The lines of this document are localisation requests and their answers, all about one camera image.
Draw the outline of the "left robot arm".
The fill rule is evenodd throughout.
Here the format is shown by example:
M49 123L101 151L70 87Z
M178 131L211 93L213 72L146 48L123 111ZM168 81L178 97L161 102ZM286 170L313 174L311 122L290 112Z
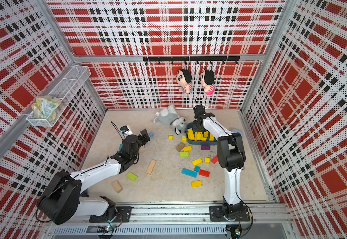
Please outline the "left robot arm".
M122 140L122 148L115 155L86 170L55 174L36 204L37 211L44 213L56 225L80 216L90 216L91 222L122 217L115 202L109 198L83 195L91 186L121 174L138 163L140 148L150 141L150 135L146 129L139 135L132 134L125 127L121 129L126 137Z

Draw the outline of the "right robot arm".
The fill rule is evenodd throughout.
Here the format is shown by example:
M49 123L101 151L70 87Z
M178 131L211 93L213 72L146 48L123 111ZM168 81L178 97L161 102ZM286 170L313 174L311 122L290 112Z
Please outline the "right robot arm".
M203 105L195 106L193 111L193 129L201 132L209 131L217 141L217 158L223 168L225 182L220 220L251 221L251 213L240 194L240 175L246 160L241 133L232 132L222 126L214 114L205 111Z

